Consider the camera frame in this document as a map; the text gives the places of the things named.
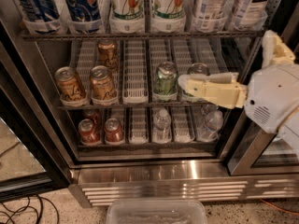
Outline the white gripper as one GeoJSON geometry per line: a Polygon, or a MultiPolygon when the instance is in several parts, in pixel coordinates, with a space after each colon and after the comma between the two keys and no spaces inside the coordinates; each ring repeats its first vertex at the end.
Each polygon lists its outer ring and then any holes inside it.
{"type": "Polygon", "coordinates": [[[277,133],[299,108],[299,65],[272,30],[264,33],[262,47],[263,69],[252,74],[248,87],[232,72],[181,75],[178,84],[188,94],[214,105],[228,109],[244,106],[247,117],[266,133],[277,133]]]}

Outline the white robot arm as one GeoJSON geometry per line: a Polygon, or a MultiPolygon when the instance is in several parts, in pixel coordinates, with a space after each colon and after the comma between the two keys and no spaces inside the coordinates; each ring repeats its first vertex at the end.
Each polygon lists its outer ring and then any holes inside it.
{"type": "Polygon", "coordinates": [[[293,150],[299,147],[299,64],[280,36],[263,35],[263,64],[247,85],[237,73],[181,75],[179,86],[188,94],[228,109],[245,110],[266,133],[274,133],[293,150]]]}

